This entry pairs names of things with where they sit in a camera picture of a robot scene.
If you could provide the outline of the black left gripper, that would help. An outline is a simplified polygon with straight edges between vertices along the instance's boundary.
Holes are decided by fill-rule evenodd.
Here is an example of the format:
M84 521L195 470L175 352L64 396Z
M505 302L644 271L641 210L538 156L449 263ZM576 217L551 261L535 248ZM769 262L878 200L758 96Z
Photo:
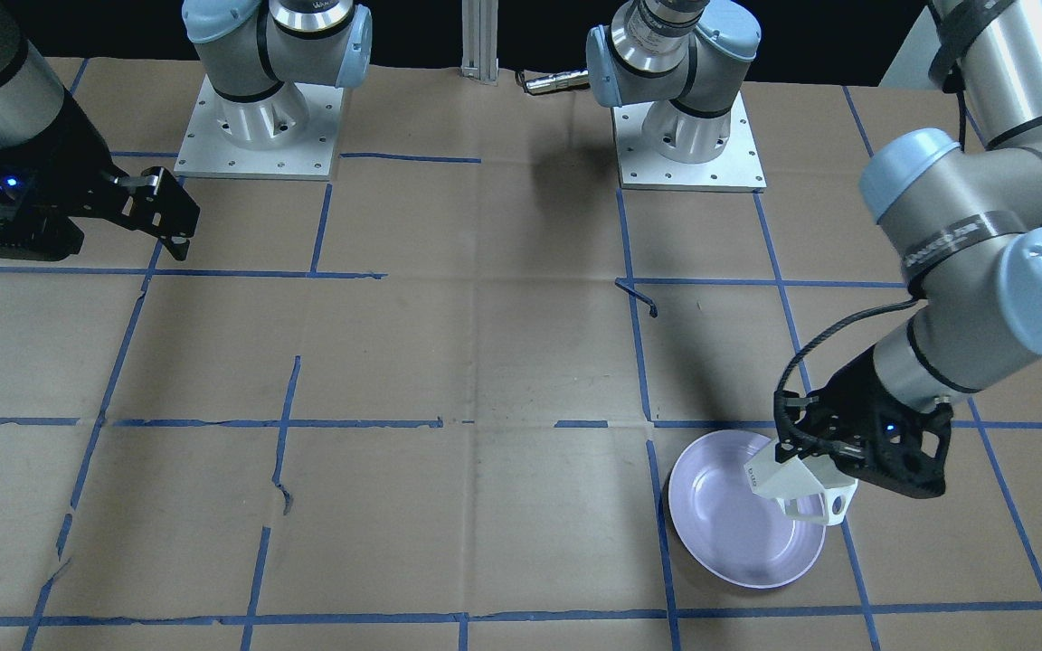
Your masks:
M898 402L877 378L873 358L865 351L805 397L776 389L776 461L828 455L860 481L915 499L942 497L951 405L918 412Z

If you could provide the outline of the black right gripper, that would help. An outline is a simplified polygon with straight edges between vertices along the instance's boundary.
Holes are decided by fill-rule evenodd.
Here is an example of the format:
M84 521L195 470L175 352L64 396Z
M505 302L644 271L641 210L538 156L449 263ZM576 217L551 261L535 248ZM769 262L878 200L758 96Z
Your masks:
M71 97L36 137L0 149L0 259L58 262L79 254L75 217L108 220L158 239L185 262L200 209L163 166L128 175Z

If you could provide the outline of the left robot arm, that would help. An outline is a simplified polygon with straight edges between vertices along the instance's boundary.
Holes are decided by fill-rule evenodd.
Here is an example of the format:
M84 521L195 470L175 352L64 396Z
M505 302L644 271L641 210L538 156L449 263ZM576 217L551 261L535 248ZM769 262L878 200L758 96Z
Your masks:
M882 148L860 192L923 308L807 396L774 392L777 439L750 460L758 495L805 495L804 466L926 499L944 492L952 408L1042 358L1042 1L937 1L942 85L959 71L988 143L941 129Z

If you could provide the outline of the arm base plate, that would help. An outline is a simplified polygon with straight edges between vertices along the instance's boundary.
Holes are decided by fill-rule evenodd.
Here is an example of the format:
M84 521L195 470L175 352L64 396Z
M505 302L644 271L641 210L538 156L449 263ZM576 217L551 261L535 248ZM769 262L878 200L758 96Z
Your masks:
M740 92L715 118L684 114L668 100L611 109L626 190L756 193L768 186Z
M271 98L235 103L205 79L174 172L223 180L329 181L347 91L286 83Z

